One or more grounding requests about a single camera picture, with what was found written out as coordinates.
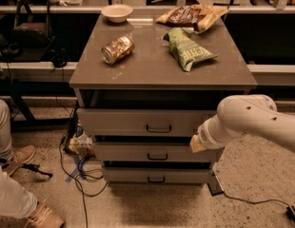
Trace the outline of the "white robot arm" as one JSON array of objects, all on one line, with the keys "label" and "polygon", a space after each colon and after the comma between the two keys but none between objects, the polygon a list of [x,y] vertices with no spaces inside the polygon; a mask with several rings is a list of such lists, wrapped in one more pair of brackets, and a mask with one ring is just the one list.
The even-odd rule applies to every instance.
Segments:
[{"label": "white robot arm", "polygon": [[280,113],[266,95],[233,95],[224,98],[216,114],[192,136],[193,152],[215,150],[245,134],[259,136],[295,153],[295,116]]}]

